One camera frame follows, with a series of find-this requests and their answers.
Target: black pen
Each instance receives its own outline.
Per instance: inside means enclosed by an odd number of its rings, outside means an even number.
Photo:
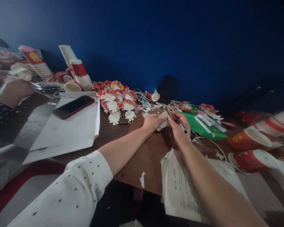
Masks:
[[[185,133],[187,133],[185,127],[182,125],[182,123],[181,123],[181,121],[180,121],[180,118],[179,118],[178,116],[176,116],[176,115],[175,115],[175,118],[176,118],[177,122],[180,124],[181,128],[183,129],[183,131],[184,131]]]

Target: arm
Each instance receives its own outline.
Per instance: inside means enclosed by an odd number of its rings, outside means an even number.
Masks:
[[[67,164],[57,178],[9,226],[89,226],[105,187],[143,142],[166,120],[152,114],[142,128]]]
[[[190,131],[187,118],[178,112],[172,113],[180,117],[184,127]],[[252,205],[211,166],[191,143],[190,134],[185,134],[173,119],[169,118],[169,123],[198,196],[213,224],[221,227],[267,226]]]
[[[33,94],[29,83],[15,80],[6,83],[0,92],[0,127],[10,119],[19,102]]]

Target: white envelope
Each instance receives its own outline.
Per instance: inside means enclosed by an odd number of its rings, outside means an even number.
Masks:
[[[30,148],[23,164],[93,146],[100,128],[100,100],[96,92],[60,93],[61,99],[56,108],[83,95],[92,97],[95,103],[66,120],[52,114]]]

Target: green paper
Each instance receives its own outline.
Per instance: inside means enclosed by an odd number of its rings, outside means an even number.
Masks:
[[[194,111],[198,111],[199,109],[196,108],[195,106],[191,106],[192,110]],[[206,138],[206,139],[210,139],[210,140],[214,140],[214,141],[219,141],[219,140],[223,140],[226,138],[226,132],[221,132],[220,130],[216,129],[214,126],[207,126],[207,128],[215,134],[215,137],[212,137],[212,134],[209,134],[207,131],[205,131],[205,129],[196,121],[195,119],[195,114],[191,114],[189,112],[186,111],[182,111],[182,114],[184,114],[187,117],[187,120],[190,124],[190,128],[198,133],[200,136]]]

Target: red phone case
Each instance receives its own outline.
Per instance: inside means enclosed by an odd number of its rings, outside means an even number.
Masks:
[[[79,109],[76,109],[74,112],[71,112],[70,114],[66,115],[65,117],[60,117],[59,115],[57,115],[57,114],[54,112],[54,110],[53,110],[53,114],[56,115],[57,117],[61,118],[62,120],[65,120],[65,119],[67,119],[67,118],[73,116],[75,113],[78,113],[80,110],[83,110],[85,107],[87,107],[87,106],[93,104],[94,102],[95,102],[95,100],[94,100],[93,98],[91,98],[91,101],[90,101],[90,102],[88,102],[88,103],[85,104],[84,106],[80,107]]]

